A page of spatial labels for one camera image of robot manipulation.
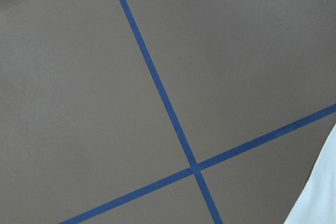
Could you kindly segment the white printed t-shirt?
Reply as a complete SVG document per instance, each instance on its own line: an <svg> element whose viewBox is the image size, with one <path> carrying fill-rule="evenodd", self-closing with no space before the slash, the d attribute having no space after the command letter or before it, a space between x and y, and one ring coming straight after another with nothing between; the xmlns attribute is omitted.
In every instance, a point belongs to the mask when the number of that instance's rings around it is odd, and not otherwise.
<svg viewBox="0 0 336 224"><path fill-rule="evenodd" d="M335 223L335 128L285 223Z"/></svg>

